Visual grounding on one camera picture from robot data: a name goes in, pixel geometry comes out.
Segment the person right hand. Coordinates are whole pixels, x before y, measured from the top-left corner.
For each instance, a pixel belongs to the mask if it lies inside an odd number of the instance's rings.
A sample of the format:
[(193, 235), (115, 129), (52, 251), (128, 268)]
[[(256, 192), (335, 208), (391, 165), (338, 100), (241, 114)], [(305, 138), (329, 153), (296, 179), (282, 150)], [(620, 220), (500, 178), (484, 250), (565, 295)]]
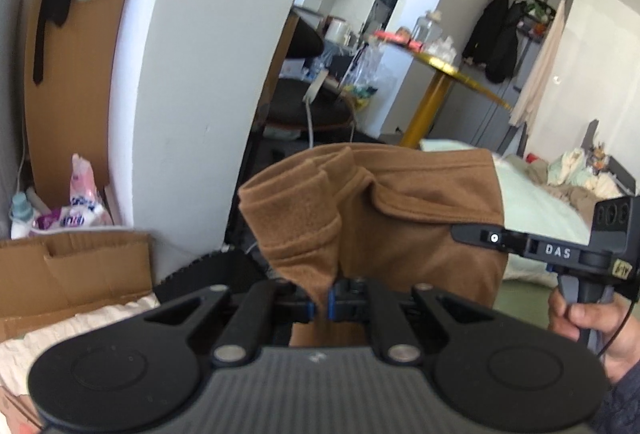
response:
[(608, 349), (601, 357), (606, 375), (617, 384), (639, 362), (639, 320), (626, 318), (629, 303), (615, 295), (610, 304), (567, 304), (558, 289), (549, 296), (548, 329), (574, 341), (582, 329), (601, 334)]

